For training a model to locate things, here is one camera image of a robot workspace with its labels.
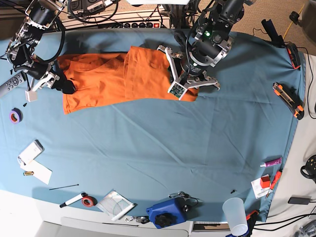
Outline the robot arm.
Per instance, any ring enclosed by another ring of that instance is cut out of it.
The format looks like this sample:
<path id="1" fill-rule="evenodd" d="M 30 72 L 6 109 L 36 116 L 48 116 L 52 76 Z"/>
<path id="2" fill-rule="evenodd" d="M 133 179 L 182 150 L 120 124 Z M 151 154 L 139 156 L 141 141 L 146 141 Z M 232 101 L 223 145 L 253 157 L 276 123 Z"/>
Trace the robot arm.
<path id="1" fill-rule="evenodd" d="M 19 30 L 10 40 L 5 51 L 7 61 L 13 70 L 27 82 L 26 100 L 33 102 L 38 99 L 37 90 L 44 87 L 56 89 L 64 94 L 76 91 L 74 83 L 64 73 L 54 69 L 54 64 L 61 54 L 65 42 L 65 27 L 59 14 L 64 10 L 65 0 L 33 0 L 25 10 L 26 17 Z M 35 54 L 35 47 L 42 35 L 52 26 L 61 31 L 60 45 L 50 59 L 43 60 Z"/>
<path id="2" fill-rule="evenodd" d="M 169 62 L 170 87 L 168 93 L 179 100 L 189 89 L 202 86 L 221 88 L 215 77 L 207 74 L 209 67 L 224 59 L 230 52 L 233 38 L 229 33 L 233 25 L 244 16 L 244 1 L 217 0 L 202 11 L 188 36 L 176 31 L 174 37 L 182 51 L 173 52 L 170 47 L 160 45 Z"/>

